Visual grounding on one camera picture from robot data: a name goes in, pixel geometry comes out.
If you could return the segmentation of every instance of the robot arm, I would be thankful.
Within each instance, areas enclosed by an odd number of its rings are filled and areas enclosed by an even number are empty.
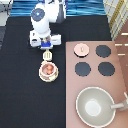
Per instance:
[[[34,30],[30,31],[30,44],[32,47],[42,46],[43,40],[51,35],[49,22],[62,23],[66,19],[65,3],[61,0],[54,2],[38,3],[31,12],[31,22]],[[50,36],[51,48],[61,44],[61,35]]]
[[[51,4],[45,4],[45,11],[51,23],[62,23],[66,19],[64,0],[55,0]]]

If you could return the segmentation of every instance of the blue floor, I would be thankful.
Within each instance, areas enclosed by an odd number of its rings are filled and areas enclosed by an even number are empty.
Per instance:
[[[38,0],[14,0],[10,16],[30,16]],[[67,16],[106,15],[103,0],[69,0]]]

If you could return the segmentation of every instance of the black cable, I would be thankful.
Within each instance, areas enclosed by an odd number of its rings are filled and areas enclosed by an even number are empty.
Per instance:
[[[8,8],[7,8],[7,15],[8,16],[10,16],[9,13],[8,13],[8,11],[11,10],[11,9],[9,9],[9,5],[10,5],[11,2],[12,2],[12,0],[9,1]]]
[[[5,7],[5,4],[3,4],[1,1],[0,1],[0,3],[4,6],[4,10],[3,10],[3,11],[1,11],[1,12],[6,11],[7,9],[6,9],[6,7]]]

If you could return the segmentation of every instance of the cable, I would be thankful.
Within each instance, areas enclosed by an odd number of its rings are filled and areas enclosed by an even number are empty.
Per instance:
[[[8,8],[6,8],[5,4],[2,3],[2,5],[4,6],[4,10],[3,10],[3,11],[0,11],[0,13],[7,11],[7,15],[9,15],[9,14],[8,14],[8,11],[11,10],[11,9],[9,9],[9,4],[8,4]]]
[[[1,1],[0,1],[0,3],[4,6],[4,10],[3,10],[3,11],[1,11],[1,12],[6,11],[7,9],[6,9],[6,7],[5,7],[5,4],[3,4],[3,2],[1,2]]]
[[[11,2],[12,2],[12,0],[9,1],[8,8],[7,8],[7,15],[8,16],[10,16],[9,13],[8,13],[8,11],[11,10],[11,9],[9,9],[9,5],[10,5]]]

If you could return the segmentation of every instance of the bowl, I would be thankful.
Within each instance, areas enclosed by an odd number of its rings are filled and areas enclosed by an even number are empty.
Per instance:
[[[113,98],[108,92],[99,87],[83,89],[76,99],[76,111],[80,119],[91,127],[108,126],[115,117]]]

